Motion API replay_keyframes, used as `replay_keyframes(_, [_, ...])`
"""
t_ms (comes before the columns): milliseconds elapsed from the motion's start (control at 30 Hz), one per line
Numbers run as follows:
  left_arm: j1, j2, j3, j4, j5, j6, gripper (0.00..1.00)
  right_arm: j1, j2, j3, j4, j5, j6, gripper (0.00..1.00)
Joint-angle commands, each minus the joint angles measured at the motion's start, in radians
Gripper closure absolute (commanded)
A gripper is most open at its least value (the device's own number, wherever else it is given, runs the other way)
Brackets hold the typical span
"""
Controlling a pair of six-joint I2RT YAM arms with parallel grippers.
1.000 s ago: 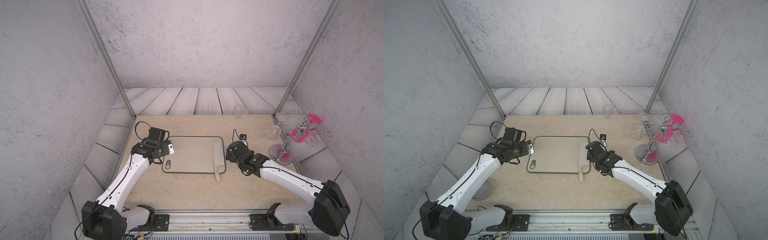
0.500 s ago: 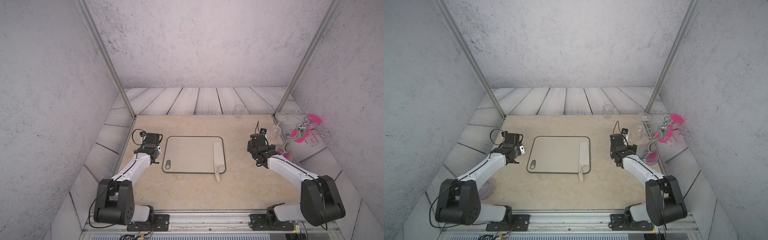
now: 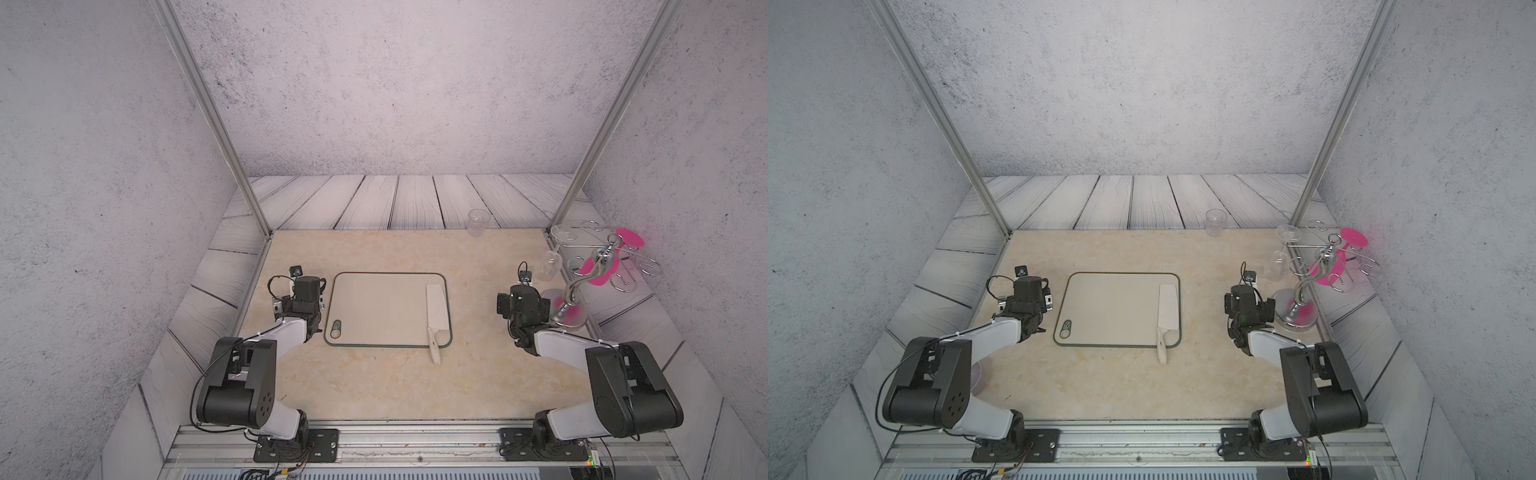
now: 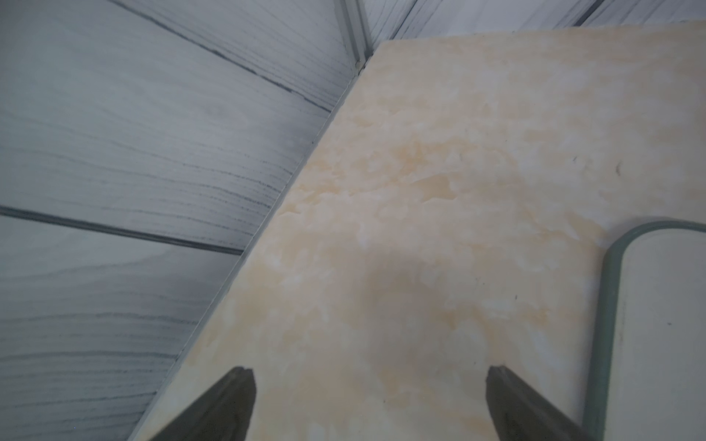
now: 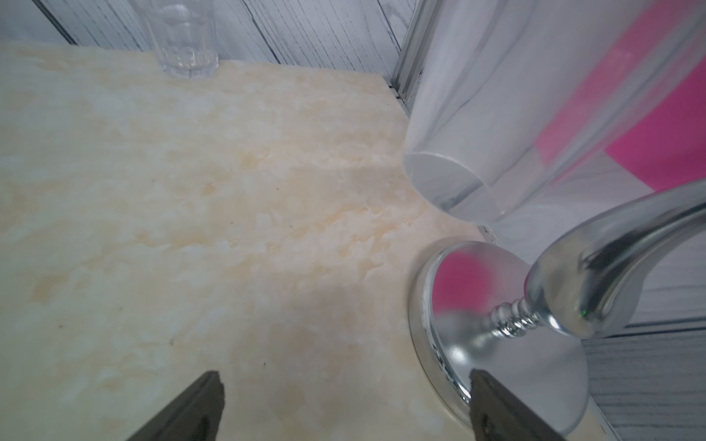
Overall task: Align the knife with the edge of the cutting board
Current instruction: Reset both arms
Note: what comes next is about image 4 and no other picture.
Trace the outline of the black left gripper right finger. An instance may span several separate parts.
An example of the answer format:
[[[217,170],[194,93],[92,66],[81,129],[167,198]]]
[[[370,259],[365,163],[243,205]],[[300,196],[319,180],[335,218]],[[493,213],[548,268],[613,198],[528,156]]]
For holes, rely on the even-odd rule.
[[[506,366],[489,368],[485,400],[500,440],[592,440]]]

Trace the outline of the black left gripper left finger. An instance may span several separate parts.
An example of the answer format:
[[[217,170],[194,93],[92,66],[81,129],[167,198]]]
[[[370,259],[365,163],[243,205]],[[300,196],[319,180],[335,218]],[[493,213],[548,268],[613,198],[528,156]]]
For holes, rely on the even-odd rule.
[[[152,441],[243,441],[256,398],[254,371],[234,367],[154,435]]]

